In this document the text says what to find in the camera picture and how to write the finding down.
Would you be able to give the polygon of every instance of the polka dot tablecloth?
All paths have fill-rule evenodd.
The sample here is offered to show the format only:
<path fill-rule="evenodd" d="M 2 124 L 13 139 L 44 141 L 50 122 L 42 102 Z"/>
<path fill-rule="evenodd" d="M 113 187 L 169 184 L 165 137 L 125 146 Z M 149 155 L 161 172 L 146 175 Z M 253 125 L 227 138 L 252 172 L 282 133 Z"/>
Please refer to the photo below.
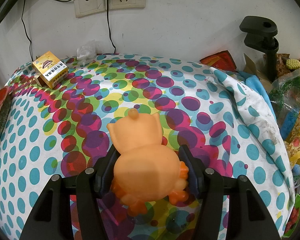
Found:
<path fill-rule="evenodd" d="M 31 63 L 7 85 L 14 99 L 0 140 L 0 227 L 19 239 L 38 195 L 53 174 L 79 174 L 111 146 L 106 125 L 134 107 L 159 112 L 162 143 L 193 155 L 223 176 L 249 177 L 282 236 L 294 203 L 292 174 L 278 126 L 263 98 L 237 73 L 195 62 L 136 55 L 98 55 L 87 66 L 63 60 L 69 76 L 53 90 L 38 87 Z M 190 239 L 201 202 L 177 206 L 167 198 L 146 203 L 148 213 L 127 215 L 113 193 L 98 200 L 109 239 Z M 219 239 L 225 239 L 224 197 Z M 71 215 L 81 239 L 75 196 Z"/>

